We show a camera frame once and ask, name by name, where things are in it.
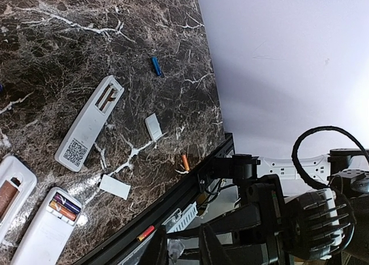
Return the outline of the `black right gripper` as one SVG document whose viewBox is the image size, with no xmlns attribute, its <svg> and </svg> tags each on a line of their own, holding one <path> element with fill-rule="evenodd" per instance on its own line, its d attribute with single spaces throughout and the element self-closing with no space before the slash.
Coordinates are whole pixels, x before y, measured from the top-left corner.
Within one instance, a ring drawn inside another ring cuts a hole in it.
<svg viewBox="0 0 369 265">
<path fill-rule="evenodd" d="M 285 203 L 277 175 L 240 183 L 241 205 L 201 226 L 202 264 L 288 264 Z"/>
</svg>

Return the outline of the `white remote with buttons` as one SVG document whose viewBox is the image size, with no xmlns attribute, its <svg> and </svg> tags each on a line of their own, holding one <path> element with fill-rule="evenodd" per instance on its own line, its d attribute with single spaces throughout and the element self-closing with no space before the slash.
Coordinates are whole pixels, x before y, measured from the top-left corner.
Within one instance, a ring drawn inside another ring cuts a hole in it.
<svg viewBox="0 0 369 265">
<path fill-rule="evenodd" d="M 1 161 L 1 241 L 37 184 L 37 178 L 18 158 Z"/>
</svg>

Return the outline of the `white remote back side up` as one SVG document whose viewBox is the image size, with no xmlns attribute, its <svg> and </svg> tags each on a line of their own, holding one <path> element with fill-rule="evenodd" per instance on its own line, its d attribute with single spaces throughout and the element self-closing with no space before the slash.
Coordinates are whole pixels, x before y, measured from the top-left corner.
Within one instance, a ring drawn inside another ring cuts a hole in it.
<svg viewBox="0 0 369 265">
<path fill-rule="evenodd" d="M 81 207 L 75 221 L 49 206 L 57 192 Z M 81 214 L 82 204 L 77 199 L 61 188 L 52 188 L 27 228 L 11 264 L 56 264 Z"/>
</svg>

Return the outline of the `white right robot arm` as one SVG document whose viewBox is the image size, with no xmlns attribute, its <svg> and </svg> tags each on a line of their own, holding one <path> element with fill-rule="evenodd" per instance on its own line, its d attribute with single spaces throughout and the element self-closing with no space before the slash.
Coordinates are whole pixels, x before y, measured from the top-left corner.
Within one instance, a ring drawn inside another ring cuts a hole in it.
<svg viewBox="0 0 369 265">
<path fill-rule="evenodd" d="M 235 155 L 212 162 L 214 178 L 228 178 L 238 188 L 240 206 L 202 225 L 199 235 L 201 264 L 234 264 L 234 259 L 258 264 L 284 264 L 290 256 L 303 260 L 329 258 L 350 243 L 356 219 L 343 191 L 312 178 L 298 158 L 302 141 L 317 132 L 342 129 L 319 126 L 298 137 L 292 164 L 310 187 L 286 201 L 277 173 L 258 176 L 261 161 Z"/>
</svg>

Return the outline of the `slim white remote with QR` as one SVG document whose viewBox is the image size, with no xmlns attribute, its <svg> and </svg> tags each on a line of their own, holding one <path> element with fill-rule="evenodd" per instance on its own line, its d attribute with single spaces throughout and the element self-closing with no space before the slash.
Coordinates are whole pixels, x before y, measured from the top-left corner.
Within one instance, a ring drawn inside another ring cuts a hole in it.
<svg viewBox="0 0 369 265">
<path fill-rule="evenodd" d="M 110 75 L 102 79 L 72 123 L 54 159 L 65 168 L 79 172 L 125 89 Z"/>
</svg>

